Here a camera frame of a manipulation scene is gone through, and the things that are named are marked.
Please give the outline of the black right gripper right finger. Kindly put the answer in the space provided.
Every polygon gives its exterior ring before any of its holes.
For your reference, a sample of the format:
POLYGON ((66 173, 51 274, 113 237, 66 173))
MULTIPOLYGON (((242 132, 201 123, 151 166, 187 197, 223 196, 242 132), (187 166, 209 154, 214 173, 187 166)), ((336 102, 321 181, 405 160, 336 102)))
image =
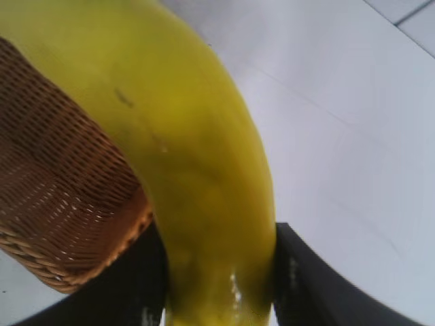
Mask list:
POLYGON ((279 325, 419 325, 329 266, 288 223, 276 224, 275 294, 279 325))

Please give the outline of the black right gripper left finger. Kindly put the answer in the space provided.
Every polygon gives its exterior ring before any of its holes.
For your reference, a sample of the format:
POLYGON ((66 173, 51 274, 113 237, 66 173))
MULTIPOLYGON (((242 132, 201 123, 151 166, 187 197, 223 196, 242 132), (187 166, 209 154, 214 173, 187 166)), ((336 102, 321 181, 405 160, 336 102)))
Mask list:
POLYGON ((167 257, 151 223, 100 275, 18 324, 159 325, 166 295, 167 257))

